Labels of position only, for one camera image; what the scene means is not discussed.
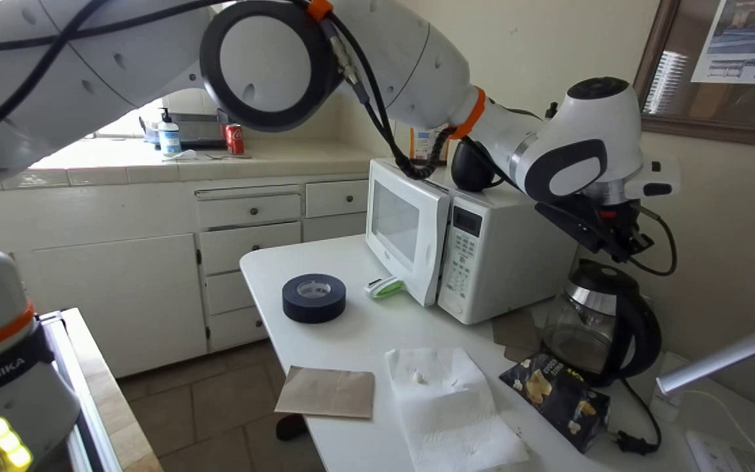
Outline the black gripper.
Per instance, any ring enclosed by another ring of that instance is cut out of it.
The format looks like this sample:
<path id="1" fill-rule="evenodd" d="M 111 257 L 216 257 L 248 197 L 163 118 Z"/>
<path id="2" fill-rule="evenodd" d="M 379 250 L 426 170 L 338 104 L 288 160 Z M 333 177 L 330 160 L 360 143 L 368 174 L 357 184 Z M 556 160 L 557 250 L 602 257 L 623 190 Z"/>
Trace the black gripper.
<path id="1" fill-rule="evenodd" d="M 596 205 L 585 193 L 537 201 L 533 209 L 590 250 L 627 262 L 642 249 L 638 205 Z"/>

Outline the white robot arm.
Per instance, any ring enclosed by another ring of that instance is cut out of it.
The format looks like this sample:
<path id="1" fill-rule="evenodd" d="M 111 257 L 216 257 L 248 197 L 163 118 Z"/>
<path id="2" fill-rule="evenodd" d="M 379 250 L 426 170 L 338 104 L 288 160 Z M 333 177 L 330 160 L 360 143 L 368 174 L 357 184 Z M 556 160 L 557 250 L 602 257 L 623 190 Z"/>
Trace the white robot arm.
<path id="1" fill-rule="evenodd" d="M 0 0 L 0 180 L 186 85 L 248 127 L 288 131 L 339 84 L 379 131 L 404 121 L 482 143 L 549 223 L 617 262 L 645 249 L 636 201 L 674 189 L 638 151 L 627 80 L 585 77 L 556 115 L 520 118 L 396 0 Z"/>

